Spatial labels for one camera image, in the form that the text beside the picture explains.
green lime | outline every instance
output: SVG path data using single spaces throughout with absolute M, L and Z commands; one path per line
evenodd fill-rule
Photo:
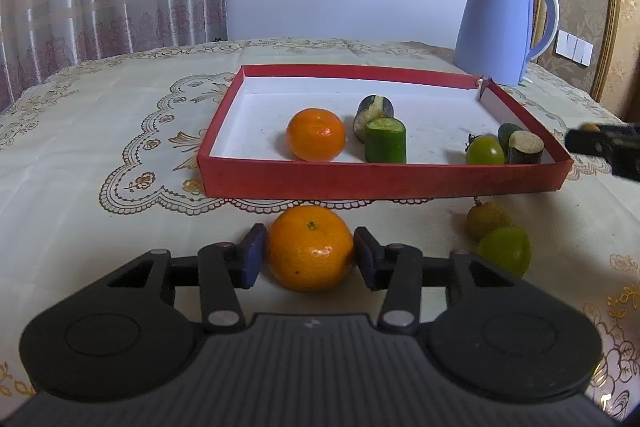
M 503 123 L 498 127 L 498 142 L 500 142 L 500 147 L 502 147 L 502 151 L 505 156 L 507 156 L 509 151 L 509 139 L 511 138 L 511 135 L 516 131 L 522 130 L 522 127 L 514 123 Z
M 511 217 L 500 203 L 481 203 L 478 198 L 474 199 L 476 205 L 466 214 L 466 230 L 476 241 L 480 241 L 494 229 L 511 226 Z
M 531 262 L 529 234 L 518 227 L 500 227 L 485 235 L 476 253 L 517 277 L 522 277 Z
M 370 163 L 406 163 L 406 130 L 395 118 L 383 116 L 365 127 L 364 154 Z
M 495 136 L 478 136 L 466 149 L 467 165 L 504 165 L 504 152 Z

red cardboard tray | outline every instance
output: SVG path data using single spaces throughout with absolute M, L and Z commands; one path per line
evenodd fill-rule
M 451 198 L 558 190 L 573 161 L 556 138 L 507 92 L 437 71 L 341 65 L 243 66 L 198 150 L 207 196 L 298 200 Z M 407 164 L 364 161 L 351 131 L 359 101 L 387 96 L 407 129 Z M 345 150 L 332 162 L 293 158 L 284 132 L 299 110 L 343 119 Z M 541 164 L 465 165 L 469 133 L 516 123 L 545 144 Z

kettle handle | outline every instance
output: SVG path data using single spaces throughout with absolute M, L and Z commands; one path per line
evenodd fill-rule
M 558 31 L 558 23 L 560 19 L 560 5 L 558 0 L 545 0 L 546 3 L 546 28 L 540 39 L 540 42 L 530 49 L 527 55 L 527 62 L 542 55 L 551 45 L 551 42 Z

cucumber piece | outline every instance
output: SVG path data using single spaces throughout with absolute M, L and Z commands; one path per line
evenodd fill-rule
M 387 116 L 365 125 L 364 154 L 369 163 L 406 163 L 404 124 Z
M 388 116 L 393 118 L 394 106 L 386 96 L 370 94 L 358 105 L 356 118 L 353 119 L 353 134 L 364 143 L 364 126 L 374 118 Z

screw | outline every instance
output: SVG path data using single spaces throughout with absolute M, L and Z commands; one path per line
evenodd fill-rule
M 218 310 L 217 312 L 211 312 L 207 320 L 213 326 L 229 327 L 238 323 L 240 315 L 231 310 Z
M 317 328 L 320 325 L 320 321 L 318 319 L 311 319 L 310 321 L 304 322 L 305 328 L 309 328 L 312 330 L 313 328 Z
M 385 247 L 385 258 L 388 261 L 395 261 L 398 259 L 398 254 L 406 245 L 402 243 L 391 243 Z
M 415 317 L 412 312 L 406 310 L 391 310 L 382 315 L 382 320 L 389 326 L 404 328 L 414 321 Z

